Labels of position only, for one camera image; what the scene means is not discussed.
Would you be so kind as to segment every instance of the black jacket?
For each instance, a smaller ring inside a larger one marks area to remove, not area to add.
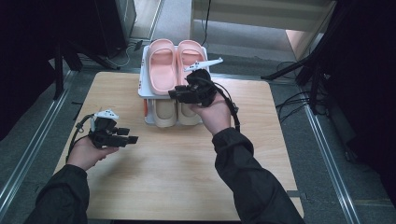
[[[216,169],[233,191],[243,223],[304,223],[277,179],[253,158],[253,145],[244,135],[229,128],[212,142]],[[25,223],[87,223],[89,199],[87,174],[66,165],[40,191]]]

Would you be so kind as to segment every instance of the white tool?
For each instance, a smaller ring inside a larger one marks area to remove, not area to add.
[[[102,119],[119,119],[120,116],[116,115],[111,109],[107,109],[104,111],[99,111],[94,114],[97,118],[102,118]],[[91,117],[91,131],[95,131],[95,120],[93,117]]]
[[[99,112],[95,113],[95,116],[98,118],[103,118],[103,119],[119,119],[120,118],[111,109],[99,111]]]
[[[196,62],[196,63],[190,65],[189,67],[184,68],[184,71],[185,72],[195,71],[195,70],[198,70],[198,69],[201,69],[201,68],[205,68],[205,67],[208,67],[210,65],[217,64],[217,63],[222,63],[222,62],[223,62],[223,60],[221,58],[218,58],[216,60],[211,60],[211,61]]]

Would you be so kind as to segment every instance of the metal rail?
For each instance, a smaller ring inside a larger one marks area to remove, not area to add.
[[[57,100],[52,102],[46,116],[41,121],[40,126],[35,132],[35,135],[30,141],[28,147],[25,149],[23,155],[21,156],[21,159],[15,167],[11,177],[8,179],[7,183],[3,187],[0,194],[0,223],[2,223],[2,220],[6,215],[9,205],[14,199],[14,196],[16,195],[19,187],[21,186],[21,183],[25,178],[27,172],[29,171],[30,166],[35,160],[35,156],[37,155],[44,139],[46,138],[53,121],[55,121],[62,105],[64,104],[64,99],[69,93],[69,88],[73,83],[76,73],[77,72],[75,71],[69,71],[66,74],[66,77],[64,79],[64,91],[59,95]]]
[[[318,118],[312,113],[309,105],[306,105],[305,112],[308,117],[309,123],[311,124],[312,131],[318,141],[318,146],[322,154],[323,160],[326,164],[327,170],[329,172],[330,179],[334,186],[335,192],[338,197],[338,201],[341,204],[344,215],[346,216],[346,222],[349,224],[360,224],[359,215],[355,209],[355,205],[349,195],[347,186],[338,170],[337,164],[332,156],[331,148],[326,140],[324,132],[320,127]]]

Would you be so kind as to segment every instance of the robotic hand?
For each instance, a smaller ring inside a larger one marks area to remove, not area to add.
[[[192,71],[186,76],[189,85],[175,86],[175,89],[169,91],[171,99],[178,100],[184,104],[197,104],[201,106],[210,106],[215,100],[216,93],[219,93],[225,100],[227,106],[230,109],[235,129],[240,132],[240,123],[236,113],[238,107],[231,99],[230,94],[220,84],[215,83],[211,80],[210,74],[204,69],[209,65],[221,63],[222,59],[207,62],[197,62],[184,69],[184,71]],[[223,90],[218,86],[222,87],[228,94],[228,97],[224,94]]]
[[[68,155],[66,161],[76,143],[76,136],[78,133],[83,133],[83,124],[87,119],[91,120],[91,128],[88,133],[89,138],[92,143],[98,148],[103,146],[107,147],[125,147],[128,144],[136,144],[137,136],[122,136],[128,135],[129,129],[117,128],[117,122],[114,119],[118,119],[119,116],[116,115],[111,109],[100,111],[95,114],[90,114],[84,117],[84,119],[76,125],[76,131],[70,143]]]

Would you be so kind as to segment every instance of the black fabric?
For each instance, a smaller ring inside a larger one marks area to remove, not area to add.
[[[244,135],[229,128],[212,142],[218,153],[216,169],[233,191],[243,223],[304,223],[278,180],[254,159],[253,145]]]
[[[66,165],[40,191],[25,224],[88,223],[89,199],[87,173]]]
[[[40,0],[0,1],[0,141],[55,79]]]

